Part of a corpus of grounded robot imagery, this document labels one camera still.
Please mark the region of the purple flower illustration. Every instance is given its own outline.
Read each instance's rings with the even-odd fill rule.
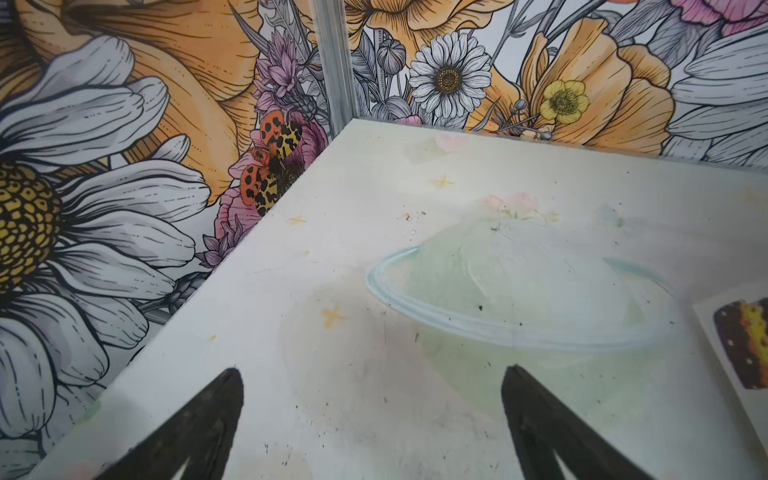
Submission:
[[[254,79],[257,110],[268,112],[280,107],[286,93],[296,86],[296,46],[275,31],[267,58],[259,58],[257,70],[261,79]]]
[[[203,235],[203,243],[208,251],[195,253],[195,257],[206,268],[214,268],[223,262],[224,258],[234,250],[234,247],[250,231],[250,228],[243,229],[243,224],[240,223],[237,217],[235,217],[234,229],[230,226],[229,222],[223,222],[221,226],[224,229],[223,237],[216,238]]]

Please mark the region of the pink flower illustration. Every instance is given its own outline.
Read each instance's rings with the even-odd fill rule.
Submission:
[[[723,36],[768,22],[768,0],[670,0],[683,9],[686,22],[712,25],[721,19]]]
[[[243,203],[243,199],[240,197],[240,187],[227,189],[221,195],[220,201],[219,214],[214,220],[214,232],[217,239],[224,238],[228,230],[235,231],[238,223],[243,228],[243,232],[247,232],[261,220],[256,205]]]
[[[418,115],[411,115],[410,117],[398,118],[395,120],[395,123],[403,125],[421,125],[422,118]]]

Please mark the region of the claw machine floor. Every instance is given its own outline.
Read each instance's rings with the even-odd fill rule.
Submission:
[[[115,462],[228,367],[244,407],[224,478],[522,478],[513,363],[655,478],[764,478],[690,305],[765,275],[768,176],[446,135],[348,125],[29,478]],[[654,272],[679,316],[577,354],[457,336],[366,290],[387,255],[504,210]]]

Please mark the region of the white petal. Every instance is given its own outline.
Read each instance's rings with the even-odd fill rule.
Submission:
[[[751,154],[755,150],[765,147],[765,139],[767,137],[768,124],[729,135],[725,140],[716,143],[709,149],[707,159],[713,162],[721,162]]]
[[[746,104],[701,107],[678,118],[667,130],[672,135],[705,140],[731,135],[768,123],[768,100]]]
[[[445,44],[440,37],[432,39],[432,58],[439,67],[445,65]]]
[[[437,43],[440,45],[440,56],[435,56],[435,60],[440,65],[446,65],[448,64],[448,59],[451,58],[451,46],[453,45],[453,42],[451,42],[451,36],[445,35],[442,37],[437,37]]]
[[[413,97],[416,101],[424,101],[433,91],[435,91],[435,85],[424,84],[413,91]]]
[[[0,478],[19,478],[40,462],[36,440],[0,440]]]
[[[462,36],[462,40],[464,41],[464,47],[466,48],[466,38]],[[451,58],[450,62],[451,65],[458,65],[458,63],[462,60],[464,55],[467,53],[467,50],[462,50],[462,42],[459,41],[458,36],[453,41],[453,46],[451,47]]]
[[[768,98],[768,74],[727,80],[685,78],[672,87],[675,101],[697,105],[732,105]]]
[[[491,84],[491,72],[483,70],[473,71],[462,78],[462,83],[470,88],[488,87]]]
[[[440,100],[440,108],[442,109],[441,114],[436,114],[438,117],[445,117],[445,118],[451,118],[453,110],[451,109],[451,101],[448,98],[448,95],[443,95],[442,99]]]
[[[419,61],[426,61],[432,68],[437,71],[438,68],[440,68],[440,64],[438,64],[437,60],[435,60],[435,53],[432,51],[432,49],[426,45],[422,45],[422,55],[423,59],[419,58],[418,54],[416,55],[416,60]]]
[[[453,62],[454,65],[458,65],[458,63],[469,53],[468,38],[469,35],[461,35],[459,36],[458,41],[454,44],[454,51],[458,47],[458,58]]]
[[[133,68],[134,55],[128,43],[115,37],[96,37],[78,50],[54,58],[30,91],[5,102],[0,110],[42,101],[76,87],[122,85]]]
[[[768,23],[764,23],[755,28],[750,28],[749,30],[740,31],[739,33],[736,33],[734,35],[728,35],[727,37],[723,37],[720,40],[716,40],[710,43],[707,46],[706,53],[719,50],[723,47],[726,47],[734,43],[746,41],[748,38],[752,38],[755,35],[763,35],[767,31],[768,31]]]
[[[424,84],[432,83],[433,80],[434,78],[431,78],[428,75],[414,75],[408,80],[408,83],[410,83],[412,87],[417,88]]]
[[[412,61],[411,69],[419,75],[434,75],[435,69],[423,61]]]
[[[458,94],[458,101],[461,102],[462,106],[467,112],[473,112],[477,108],[475,106],[475,103],[472,101],[472,99],[464,93],[463,90],[459,90],[456,92]]]
[[[479,98],[480,100],[485,98],[485,91],[479,88],[470,88],[466,84],[462,85],[462,91],[471,98]]]
[[[477,57],[474,57],[467,61],[464,64],[464,67],[462,67],[462,75],[466,76],[473,72],[480,73],[481,71],[487,71],[488,69],[484,68],[490,61],[491,57],[488,55],[478,55]]]
[[[57,290],[85,313],[102,343],[132,349],[147,335],[149,323],[130,300],[73,293],[63,286]]]
[[[768,31],[726,45],[716,43],[707,48],[707,53],[689,63],[685,72],[709,80],[768,73]]]
[[[485,53],[485,47],[483,47],[482,45],[479,45],[479,46],[477,46],[477,47],[471,48],[471,49],[469,50],[469,53],[468,53],[468,54],[467,54],[467,55],[464,57],[464,64],[466,65],[466,64],[467,64],[467,63],[469,63],[471,60],[474,60],[474,59],[475,59],[475,58],[477,58],[477,57],[482,57],[482,56],[484,56],[484,55],[486,55],[486,53]]]
[[[109,358],[104,347],[67,300],[47,293],[22,295],[11,302],[7,311],[38,334],[60,382],[87,386],[107,372]]]
[[[453,37],[450,34],[442,36],[443,43],[445,44],[445,63],[451,61],[451,51],[453,51]]]
[[[190,237],[168,222],[127,210],[73,223],[67,235],[83,242],[106,243],[158,268],[183,266],[194,258],[194,240]]]
[[[124,144],[123,142],[127,142],[127,146],[130,146],[149,135],[156,128],[165,113],[170,96],[168,95],[168,88],[165,86],[165,83],[158,77],[144,77],[132,84],[128,84],[128,88],[144,98],[144,111],[130,125],[130,130],[128,127],[125,128],[123,133],[127,137],[121,137],[122,142],[120,145]]]
[[[700,161],[707,150],[712,146],[712,140],[691,140],[685,137],[673,136],[667,140],[664,150],[665,157],[684,158],[691,161]]]
[[[181,162],[187,156],[192,142],[187,135],[177,135],[166,140],[149,158]]]
[[[100,243],[57,249],[46,263],[60,282],[91,295],[153,300],[174,291],[164,274]]]
[[[46,454],[67,435],[98,400],[104,387],[98,383],[87,387],[56,386],[56,411],[42,431],[41,446]]]
[[[453,117],[461,117],[467,113],[457,94],[451,95],[451,109],[453,109]]]
[[[40,339],[0,318],[0,432],[18,438],[45,425],[54,407],[53,371]]]
[[[431,97],[427,99],[426,102],[424,102],[424,105],[422,105],[422,108],[426,111],[434,111],[439,104],[440,104],[440,94],[435,92],[432,94]]]
[[[755,150],[746,160],[746,165],[752,168],[768,168],[768,147]]]
[[[144,99],[129,88],[81,89],[9,112],[0,120],[0,154],[16,151],[48,169],[113,154],[121,129],[136,121]]]
[[[169,222],[201,212],[209,195],[200,172],[165,160],[126,165],[61,189],[68,216],[86,218],[130,210]]]

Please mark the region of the green stain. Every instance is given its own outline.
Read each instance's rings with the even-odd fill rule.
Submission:
[[[98,411],[101,410],[101,402],[96,400],[93,405],[91,405],[91,408],[85,411],[82,417],[75,422],[75,425],[80,425],[81,423],[86,423],[88,420],[92,419]]]
[[[584,420],[605,426],[644,398],[658,358],[654,346],[590,355],[498,346],[422,324],[416,324],[416,332],[425,359],[451,388],[502,422],[501,387],[508,366],[522,366]]]

